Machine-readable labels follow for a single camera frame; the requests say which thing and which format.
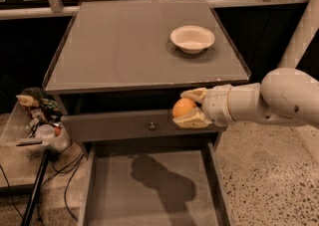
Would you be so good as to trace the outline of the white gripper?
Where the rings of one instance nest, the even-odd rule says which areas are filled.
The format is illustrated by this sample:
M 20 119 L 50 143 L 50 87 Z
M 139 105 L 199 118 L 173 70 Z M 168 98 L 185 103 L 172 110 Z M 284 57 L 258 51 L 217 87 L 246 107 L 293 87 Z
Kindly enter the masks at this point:
M 173 119 L 181 128 L 206 128 L 214 123 L 217 126 L 228 126 L 234 123 L 229 108 L 228 95 L 232 85 L 216 86 L 212 89 L 198 88 L 184 91 L 182 99 L 190 99 L 202 104 L 201 109 L 195 108 L 183 116 Z

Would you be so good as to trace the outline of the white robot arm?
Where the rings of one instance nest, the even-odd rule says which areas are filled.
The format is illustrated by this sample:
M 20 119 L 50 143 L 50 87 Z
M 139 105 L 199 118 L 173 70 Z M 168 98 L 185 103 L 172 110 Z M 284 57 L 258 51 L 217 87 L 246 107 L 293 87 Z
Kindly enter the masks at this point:
M 279 68 L 260 83 L 185 91 L 172 108 L 181 128 L 229 126 L 238 121 L 319 127 L 319 81 L 297 69 Z

